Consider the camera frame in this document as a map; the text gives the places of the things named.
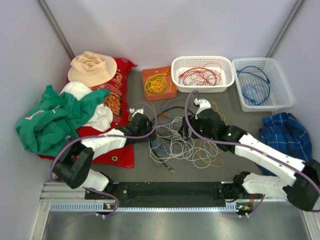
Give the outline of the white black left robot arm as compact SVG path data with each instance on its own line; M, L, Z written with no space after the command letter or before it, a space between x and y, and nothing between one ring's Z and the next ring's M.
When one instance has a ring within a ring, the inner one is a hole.
M126 126L118 126L100 135L69 137L55 157L50 173L71 189L83 188L109 198L114 191L113 181L91 169L93 160L113 150L153 141L155 137L153 121L138 110Z

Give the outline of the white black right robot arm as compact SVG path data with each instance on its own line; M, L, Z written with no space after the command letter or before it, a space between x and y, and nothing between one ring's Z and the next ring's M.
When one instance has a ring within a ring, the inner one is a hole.
M278 151L254 138L245 130L227 125L211 108L183 116L181 129L196 139L215 144L223 152L246 158L272 172L258 175L248 171L233 179L233 192L239 198L261 194L287 200L305 212L319 212L320 163Z

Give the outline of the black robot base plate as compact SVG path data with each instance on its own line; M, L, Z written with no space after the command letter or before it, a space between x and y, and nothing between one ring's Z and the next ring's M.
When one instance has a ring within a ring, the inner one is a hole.
M123 208L224 207L225 202L259 199L221 182L119 182L106 190Z

